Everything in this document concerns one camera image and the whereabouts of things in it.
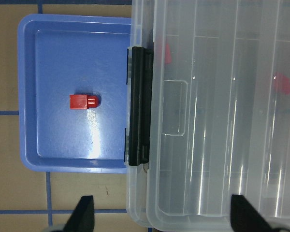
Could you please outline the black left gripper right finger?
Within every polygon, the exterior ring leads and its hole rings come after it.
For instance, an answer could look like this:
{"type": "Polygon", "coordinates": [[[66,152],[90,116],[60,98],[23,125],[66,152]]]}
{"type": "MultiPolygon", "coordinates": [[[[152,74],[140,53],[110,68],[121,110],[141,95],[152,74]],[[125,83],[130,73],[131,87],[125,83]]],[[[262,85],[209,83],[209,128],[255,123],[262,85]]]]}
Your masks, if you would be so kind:
{"type": "Polygon", "coordinates": [[[273,228],[243,195],[231,197],[231,228],[234,232],[281,232],[273,228]]]}

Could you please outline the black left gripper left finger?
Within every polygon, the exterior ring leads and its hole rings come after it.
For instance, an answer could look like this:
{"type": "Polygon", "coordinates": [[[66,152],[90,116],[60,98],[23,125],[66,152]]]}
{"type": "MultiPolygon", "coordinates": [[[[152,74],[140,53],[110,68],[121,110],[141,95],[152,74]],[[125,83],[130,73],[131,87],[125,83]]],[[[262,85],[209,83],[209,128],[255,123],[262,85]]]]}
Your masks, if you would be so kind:
{"type": "Polygon", "coordinates": [[[64,232],[93,232],[95,227],[94,199],[92,195],[82,196],[65,224],[64,232]]]}

